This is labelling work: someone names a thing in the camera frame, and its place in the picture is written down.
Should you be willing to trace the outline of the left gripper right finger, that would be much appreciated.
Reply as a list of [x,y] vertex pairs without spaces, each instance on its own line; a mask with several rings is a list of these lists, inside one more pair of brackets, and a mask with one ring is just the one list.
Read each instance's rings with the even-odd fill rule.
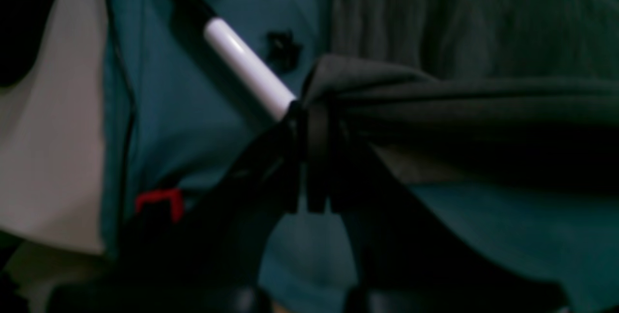
[[345,313],[554,313],[560,285],[518,275],[475,251],[394,177],[327,108],[327,196],[352,248],[358,284]]

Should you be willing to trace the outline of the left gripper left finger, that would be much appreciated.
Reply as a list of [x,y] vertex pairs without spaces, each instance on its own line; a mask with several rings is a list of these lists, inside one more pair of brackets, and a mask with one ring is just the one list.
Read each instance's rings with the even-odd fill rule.
[[271,232],[297,210],[305,123],[294,102],[179,222],[166,205],[135,212],[110,271],[56,287],[47,312],[274,312],[257,278]]

